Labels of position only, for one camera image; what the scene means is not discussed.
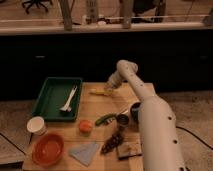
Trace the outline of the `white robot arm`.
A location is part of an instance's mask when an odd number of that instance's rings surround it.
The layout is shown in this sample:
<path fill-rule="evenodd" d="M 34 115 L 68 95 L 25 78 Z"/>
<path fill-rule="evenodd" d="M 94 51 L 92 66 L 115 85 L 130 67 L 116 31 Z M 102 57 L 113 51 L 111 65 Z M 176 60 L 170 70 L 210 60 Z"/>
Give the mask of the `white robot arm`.
<path fill-rule="evenodd" d="M 186 171 L 176 132 L 176 116 L 170 105 L 137 76 L 137 71 L 136 63 L 119 60 L 106 90 L 112 91 L 127 81 L 141 103 L 138 127 L 144 171 Z"/>

